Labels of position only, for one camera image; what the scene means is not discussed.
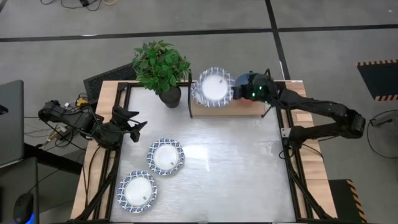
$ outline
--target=table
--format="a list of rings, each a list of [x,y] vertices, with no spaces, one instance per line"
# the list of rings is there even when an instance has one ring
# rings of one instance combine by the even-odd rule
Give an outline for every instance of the table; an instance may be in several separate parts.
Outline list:
[[[37,159],[29,158],[0,169],[1,188],[1,223],[15,223],[13,209],[17,198],[37,184]],[[34,196],[34,221],[39,223],[39,188],[36,185],[31,191]]]
[[[287,88],[294,90],[301,95],[305,95],[305,90],[302,81],[286,81],[285,84]],[[118,87],[117,81],[103,82],[96,113],[105,118],[104,122],[107,122],[111,118],[111,108],[114,105],[117,87]],[[282,112],[282,115],[284,116],[284,122],[287,122],[286,113]],[[313,125],[312,116],[309,113],[299,110],[293,110],[292,117],[295,125],[302,125],[302,126]],[[306,144],[320,151],[317,141],[314,140],[307,141]],[[91,141],[88,143],[87,153],[85,156],[86,172],[88,172],[88,163],[91,161],[93,153],[96,149],[97,145],[95,142]],[[98,189],[98,183],[100,181],[101,168],[103,166],[104,155],[105,151],[103,149],[100,149],[97,152],[95,158],[93,159],[93,165],[91,168],[90,189],[88,191],[89,200],[93,198],[94,194]],[[325,211],[328,212],[331,216],[335,217],[336,211],[334,208],[333,199],[328,185],[328,179],[326,176],[325,168],[321,157],[319,157],[319,155],[315,154],[314,152],[303,148],[301,150],[301,159],[309,191],[313,194],[317,202],[325,209]],[[106,204],[108,203],[108,193],[109,193],[108,191],[105,192],[103,196],[98,218],[104,218],[106,215]],[[306,217],[303,197],[299,192],[299,190],[298,190],[298,201],[299,201],[301,217]],[[73,206],[71,218],[77,217],[81,213],[81,211],[83,211],[85,207],[84,204],[85,204],[85,191],[84,191],[83,175],[81,175],[78,189],[76,192],[75,203]]]

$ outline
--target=floor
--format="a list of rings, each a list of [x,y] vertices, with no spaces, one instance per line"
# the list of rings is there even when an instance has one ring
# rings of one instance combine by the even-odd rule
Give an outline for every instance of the floor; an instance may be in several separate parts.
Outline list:
[[[398,58],[395,0],[119,0],[95,12],[65,9],[59,0],[46,6],[0,2],[0,84],[24,81],[26,116],[35,116],[48,100],[73,101],[85,91],[84,79],[129,63],[134,47],[162,39],[188,57],[194,78],[210,66],[236,76],[270,68],[277,80],[303,80],[309,97],[341,102],[367,119],[398,105],[376,103],[355,66]],[[269,17],[270,2],[276,24]],[[79,5],[77,0],[63,3]],[[318,28],[304,32],[297,27]],[[330,122],[319,116],[314,120]],[[35,119],[25,121],[27,131],[44,127]],[[380,153],[398,156],[396,128],[390,123],[370,130]],[[43,140],[25,139],[31,144]],[[76,143],[86,144],[82,139]],[[398,162],[377,156],[366,138],[335,138],[321,147],[329,179],[354,181],[368,222],[396,223]],[[53,152],[72,158],[80,154],[72,147]],[[41,177],[48,172],[47,167],[39,170]],[[63,172],[43,182],[41,223],[68,220],[77,182],[77,176]]]

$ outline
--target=white plate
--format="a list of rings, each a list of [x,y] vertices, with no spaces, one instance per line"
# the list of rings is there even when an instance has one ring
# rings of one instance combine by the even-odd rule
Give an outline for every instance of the white plate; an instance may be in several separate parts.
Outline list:
[[[184,152],[181,144],[168,138],[154,142],[147,155],[149,168],[159,175],[169,175],[184,163]]]
[[[199,80],[193,85],[193,99],[207,107],[222,107],[233,98],[234,80],[223,68],[213,67],[201,72]]]
[[[139,213],[152,206],[157,195],[154,178],[146,171],[133,171],[119,183],[117,198],[122,208]]]

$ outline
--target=black metal frame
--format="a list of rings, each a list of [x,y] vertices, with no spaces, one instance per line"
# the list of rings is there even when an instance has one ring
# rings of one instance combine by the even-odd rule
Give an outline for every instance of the black metal frame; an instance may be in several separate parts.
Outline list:
[[[81,168],[83,167],[83,165],[78,162],[72,161],[62,156],[57,156],[51,152],[39,149],[30,144],[24,143],[24,152],[25,158],[36,157],[37,162],[40,164],[54,167],[71,174],[80,175]]]
[[[187,103],[188,103],[190,117],[192,118],[192,112],[191,112],[191,106],[190,106],[191,84],[192,84],[192,76],[189,75],[188,82],[178,82],[177,86],[187,86],[188,87]],[[276,82],[276,84],[280,88],[286,87],[285,82]],[[126,90],[126,97],[124,99],[124,108],[128,108],[129,99],[130,99],[130,95],[131,95],[131,88],[133,88],[133,87],[144,87],[144,85],[141,83],[122,83],[122,82],[119,83],[118,91],[116,93],[115,105],[120,104],[121,93],[123,90]],[[283,117],[282,117],[282,110],[278,106],[276,107],[276,110],[277,110],[277,118],[278,118],[279,128],[283,128],[284,121],[283,121]],[[286,111],[286,113],[287,113],[287,122],[288,122],[289,126],[292,127],[294,125],[293,119],[292,119],[292,114],[290,111]],[[119,150],[116,151],[116,155],[114,158],[114,163],[116,163],[116,167],[117,167],[116,172],[119,169],[121,147]],[[289,148],[289,145],[287,144],[287,141],[285,141],[285,139],[283,139],[283,138],[282,138],[282,147],[283,147],[283,151],[284,151],[284,157],[289,158],[289,149],[290,148]],[[299,178],[299,181],[302,183],[302,186],[306,190],[307,185],[306,185],[304,171],[303,171],[303,164],[302,164],[301,157],[300,157],[300,151],[298,149],[293,149],[293,150],[294,150],[293,153],[295,154],[296,166],[297,166],[297,170],[298,170],[298,178]],[[102,171],[101,171],[101,178],[100,178],[99,186],[102,186],[104,183],[106,173],[108,170],[109,160],[110,160],[110,151],[106,151],[105,158],[104,158],[104,164],[103,164]],[[304,202],[305,202],[305,209],[306,209],[308,218],[301,217],[300,207],[299,207],[299,199],[297,196],[295,181],[289,175],[289,170],[293,169],[292,161],[290,159],[285,159],[285,163],[286,163],[286,169],[287,169],[287,173],[288,173],[289,187],[290,187],[290,193],[292,195],[292,204],[293,204],[296,222],[321,223],[323,221],[326,221],[327,223],[339,223],[338,220],[316,220],[316,219],[313,219],[311,205],[305,197],[304,197]],[[110,220],[110,218],[111,218],[111,210],[112,210],[115,187],[116,187],[116,178],[112,181],[111,185],[109,186],[109,196],[108,196],[108,202],[107,202],[107,206],[106,206],[105,220]],[[100,212],[100,206],[101,206],[101,201],[99,201],[99,203],[95,207],[94,216],[93,216],[94,220],[99,218],[98,216],[99,216],[99,212]]]
[[[190,105],[191,84],[192,84],[192,75],[191,74],[189,74],[187,82],[177,82],[177,86],[188,87],[187,102],[188,102],[190,117],[192,118],[191,105]],[[131,88],[133,88],[133,87],[144,87],[144,85],[141,83],[124,83],[124,82],[118,83],[118,90],[116,92],[116,99],[115,99],[114,104],[115,105],[120,104],[122,91],[126,90],[126,96],[124,98],[123,107],[128,108],[129,107],[129,99],[130,99],[130,95],[131,95]],[[116,167],[117,167],[116,172],[119,169],[121,148],[122,148],[122,145],[120,146],[119,150],[116,150],[114,161],[113,161],[114,163],[116,163]],[[111,155],[111,151],[105,152],[104,162],[103,162],[103,166],[101,169],[101,176],[99,179],[99,187],[101,187],[105,182],[106,175],[108,172],[110,155]],[[108,196],[108,201],[107,201],[106,211],[105,211],[105,219],[106,220],[109,220],[111,218],[112,202],[113,202],[115,187],[116,187],[116,178],[113,179],[113,181],[111,182],[111,184],[109,186],[109,196]],[[97,205],[94,208],[93,220],[96,220],[99,218],[100,208],[101,208],[101,200],[97,203]]]

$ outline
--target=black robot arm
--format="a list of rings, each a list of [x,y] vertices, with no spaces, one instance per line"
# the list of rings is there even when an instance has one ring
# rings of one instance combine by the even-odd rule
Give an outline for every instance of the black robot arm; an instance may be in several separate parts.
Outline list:
[[[366,120],[355,110],[332,101],[320,101],[302,97],[286,88],[278,88],[269,75],[254,73],[248,84],[235,86],[234,99],[245,98],[262,101],[284,110],[303,110],[332,118],[335,122],[310,128],[293,126],[287,133],[289,144],[301,148],[307,139],[318,139],[328,136],[341,136],[348,139],[360,138],[363,135]]]
[[[39,111],[39,118],[44,122],[63,123],[79,132],[84,138],[93,138],[99,146],[108,150],[117,150],[120,147],[120,136],[129,133],[134,142],[138,142],[140,130],[147,124],[147,121],[140,123],[131,120],[139,112],[128,111],[118,105],[112,109],[112,118],[109,122],[103,123],[104,118],[97,115],[87,106],[70,111],[62,108],[57,100],[46,102]],[[136,124],[131,127],[128,121]]]

